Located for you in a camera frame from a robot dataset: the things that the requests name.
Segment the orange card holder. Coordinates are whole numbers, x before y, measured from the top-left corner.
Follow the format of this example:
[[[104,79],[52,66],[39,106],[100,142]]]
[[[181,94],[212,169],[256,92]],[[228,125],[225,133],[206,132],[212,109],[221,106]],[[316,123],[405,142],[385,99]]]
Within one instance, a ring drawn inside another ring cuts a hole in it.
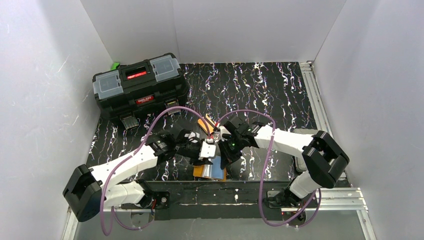
[[[221,169],[221,157],[216,156],[210,159],[210,161],[212,164],[194,166],[193,176],[225,182],[227,179],[227,171],[226,169]]]

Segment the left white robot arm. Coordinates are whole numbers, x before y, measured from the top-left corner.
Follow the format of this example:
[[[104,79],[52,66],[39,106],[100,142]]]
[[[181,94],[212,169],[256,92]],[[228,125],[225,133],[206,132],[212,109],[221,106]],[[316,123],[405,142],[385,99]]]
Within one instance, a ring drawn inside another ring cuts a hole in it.
[[[79,222],[94,218],[101,210],[122,204],[142,205],[160,197],[141,181],[124,183],[139,172],[155,168],[180,155],[193,166],[212,164],[217,146],[212,138],[178,127],[147,136],[140,149],[115,160],[88,167],[76,167],[62,195]]]

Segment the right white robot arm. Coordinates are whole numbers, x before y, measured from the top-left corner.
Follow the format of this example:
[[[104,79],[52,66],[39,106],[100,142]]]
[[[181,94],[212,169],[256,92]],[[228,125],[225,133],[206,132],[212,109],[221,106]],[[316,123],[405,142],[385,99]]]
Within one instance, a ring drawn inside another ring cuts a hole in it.
[[[306,170],[275,196],[263,200],[274,208],[295,206],[315,190],[332,189],[350,162],[348,155],[326,131],[294,133],[233,116],[219,127],[221,168],[239,160],[244,148],[271,149],[302,159]]]

